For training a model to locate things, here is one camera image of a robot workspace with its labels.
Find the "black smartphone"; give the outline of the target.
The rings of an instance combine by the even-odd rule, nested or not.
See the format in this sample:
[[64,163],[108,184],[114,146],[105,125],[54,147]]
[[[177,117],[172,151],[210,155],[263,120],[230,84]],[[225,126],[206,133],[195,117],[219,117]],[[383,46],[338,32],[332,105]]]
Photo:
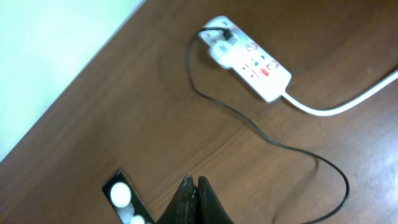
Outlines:
[[121,223],[156,223],[122,170],[117,170],[101,189]]

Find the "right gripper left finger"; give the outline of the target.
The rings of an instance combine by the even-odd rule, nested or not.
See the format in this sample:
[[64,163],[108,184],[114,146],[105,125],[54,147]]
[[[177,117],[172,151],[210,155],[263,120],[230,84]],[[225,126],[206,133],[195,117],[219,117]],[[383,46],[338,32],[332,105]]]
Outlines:
[[196,192],[193,177],[186,175],[156,224],[195,224]]

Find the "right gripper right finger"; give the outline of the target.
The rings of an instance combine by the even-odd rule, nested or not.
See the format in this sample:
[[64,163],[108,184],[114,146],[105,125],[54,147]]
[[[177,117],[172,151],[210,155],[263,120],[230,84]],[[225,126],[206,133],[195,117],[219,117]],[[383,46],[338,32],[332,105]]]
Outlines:
[[208,179],[204,176],[198,178],[195,197],[197,199],[195,210],[195,223],[197,224],[233,224],[234,222],[226,213]]

